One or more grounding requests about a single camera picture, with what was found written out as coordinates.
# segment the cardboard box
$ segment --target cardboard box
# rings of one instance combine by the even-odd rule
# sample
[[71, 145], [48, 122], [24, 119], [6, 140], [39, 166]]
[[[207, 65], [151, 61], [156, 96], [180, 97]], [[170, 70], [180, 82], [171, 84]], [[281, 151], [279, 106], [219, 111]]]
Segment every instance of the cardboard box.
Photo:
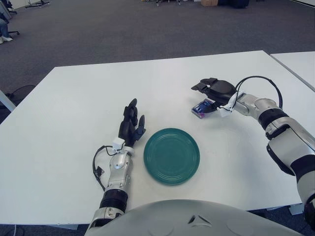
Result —
[[201, 5], [203, 5], [203, 6], [217, 6], [218, 0], [201, 0]]

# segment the white sneaker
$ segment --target white sneaker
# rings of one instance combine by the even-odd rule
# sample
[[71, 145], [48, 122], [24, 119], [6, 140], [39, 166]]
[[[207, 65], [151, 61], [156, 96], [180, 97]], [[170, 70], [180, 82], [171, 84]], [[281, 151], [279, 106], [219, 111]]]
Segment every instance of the white sneaker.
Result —
[[3, 39], [3, 41], [7, 41], [7, 42], [10, 42], [10, 41], [13, 40], [13, 38], [7, 38], [7, 37], [4, 37], [4, 36], [2, 36], [2, 39]]

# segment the table leg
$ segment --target table leg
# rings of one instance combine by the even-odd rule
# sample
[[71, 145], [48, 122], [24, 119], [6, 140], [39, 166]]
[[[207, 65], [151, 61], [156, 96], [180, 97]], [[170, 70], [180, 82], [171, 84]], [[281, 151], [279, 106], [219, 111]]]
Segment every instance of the table leg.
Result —
[[3, 103], [11, 112], [16, 108], [16, 106], [11, 102], [11, 100], [5, 96], [5, 94], [0, 90], [0, 102]]

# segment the robot forearm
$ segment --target robot forearm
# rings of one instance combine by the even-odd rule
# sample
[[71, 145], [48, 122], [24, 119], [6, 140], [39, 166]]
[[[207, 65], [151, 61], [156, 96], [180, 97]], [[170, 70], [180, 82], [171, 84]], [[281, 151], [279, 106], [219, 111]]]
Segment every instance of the robot forearm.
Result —
[[240, 96], [235, 109], [256, 119], [269, 139], [267, 151], [281, 170], [296, 176], [297, 189], [307, 222], [314, 226], [315, 214], [315, 139], [273, 100]]
[[113, 151], [116, 154], [110, 160], [110, 178], [86, 236], [125, 213], [130, 184], [129, 173], [132, 166], [131, 157], [134, 155], [134, 150], [124, 146], [124, 143], [120, 138], [116, 138], [113, 142]]

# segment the black cable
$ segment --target black cable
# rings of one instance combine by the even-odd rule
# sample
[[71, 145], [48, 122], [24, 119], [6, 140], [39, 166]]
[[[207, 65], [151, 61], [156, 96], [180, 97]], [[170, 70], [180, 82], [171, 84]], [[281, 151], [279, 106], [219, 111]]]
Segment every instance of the black cable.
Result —
[[225, 108], [225, 107], [223, 107], [223, 106], [219, 106], [219, 108], [223, 108], [223, 109], [225, 109], [226, 111], [231, 111], [231, 110], [229, 110], [229, 109], [227, 109], [227, 108]]
[[242, 79], [240, 82], [238, 82], [238, 84], [235, 86], [235, 89], [237, 89], [237, 93], [236, 93], [236, 98], [235, 98], [235, 101], [234, 101], [234, 104], [233, 104], [233, 107], [235, 107], [235, 104], [236, 104], [236, 101], [237, 101], [237, 97], [238, 97], [238, 93], [240, 91], [240, 87], [241, 85], [243, 84], [243, 82], [245, 82], [246, 80], [250, 79], [250, 78], [262, 78], [264, 80], [267, 80], [269, 83], [272, 84], [272, 86], [276, 89], [277, 93], [278, 93], [278, 97], [279, 97], [279, 107], [282, 109], [283, 107], [283, 99], [282, 99], [282, 95], [281, 95], [281, 92], [280, 90], [278, 89], [277, 85], [271, 80], [271, 79], [268, 79], [264, 76], [260, 76], [260, 75], [253, 75], [253, 76], [249, 76], [249, 77], [246, 77], [244, 79]]
[[23, 89], [23, 88], [26, 88], [26, 87], [29, 87], [29, 86], [32, 86], [33, 88], [35, 87], [35, 85], [25, 85], [25, 86], [22, 86], [22, 87], [20, 87], [20, 88], [18, 88], [18, 89], [16, 89], [16, 90], [14, 90], [13, 92], [11, 92], [11, 93], [7, 93], [6, 95], [9, 97], [9, 98], [12, 98], [13, 97], [13, 94], [15, 93], [15, 92], [17, 92], [18, 90], [20, 90], [20, 89]]
[[[122, 148], [121, 148], [121, 149], [118, 149], [117, 151], [122, 150], [123, 147], [124, 147], [124, 144], [125, 144], [125, 142], [123, 143]], [[112, 147], [113, 147], [113, 146], [101, 146], [101, 147], [96, 151], [96, 153], [95, 153], [95, 155], [94, 155], [94, 157], [93, 157], [93, 163], [92, 163], [93, 174], [94, 174], [94, 176], [95, 176], [97, 182], [99, 183], [99, 185], [102, 187], [103, 191], [105, 191], [105, 187], [104, 187], [104, 185], [102, 184], [102, 182], [100, 181], [100, 176], [102, 175], [103, 170], [102, 170], [102, 168], [99, 167], [99, 166], [98, 166], [97, 168], [95, 168], [95, 158], [96, 158], [97, 154], [98, 154], [100, 151], [102, 151], [104, 148], [106, 149], [106, 152], [107, 152], [107, 154], [108, 154], [109, 156], [114, 156], [114, 155], [116, 155], [117, 153], [109, 154], [107, 148], [112, 148]]]

